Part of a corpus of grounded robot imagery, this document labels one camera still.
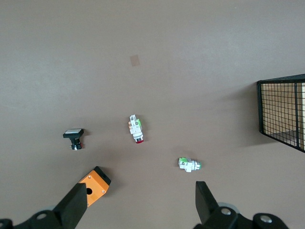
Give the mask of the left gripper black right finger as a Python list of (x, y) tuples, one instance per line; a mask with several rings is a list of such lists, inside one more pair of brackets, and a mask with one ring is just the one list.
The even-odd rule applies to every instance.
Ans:
[(219, 206), (204, 181), (195, 184), (195, 205), (201, 223), (196, 229), (286, 229), (288, 226), (277, 216), (257, 213), (247, 219), (233, 208)]

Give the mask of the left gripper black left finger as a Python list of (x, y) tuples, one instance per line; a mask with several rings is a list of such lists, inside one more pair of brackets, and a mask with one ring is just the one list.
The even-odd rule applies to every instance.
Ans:
[(19, 225), (11, 219), (1, 219), (2, 229), (74, 229), (87, 210), (87, 190), (84, 183), (77, 183), (53, 210), (35, 213)]

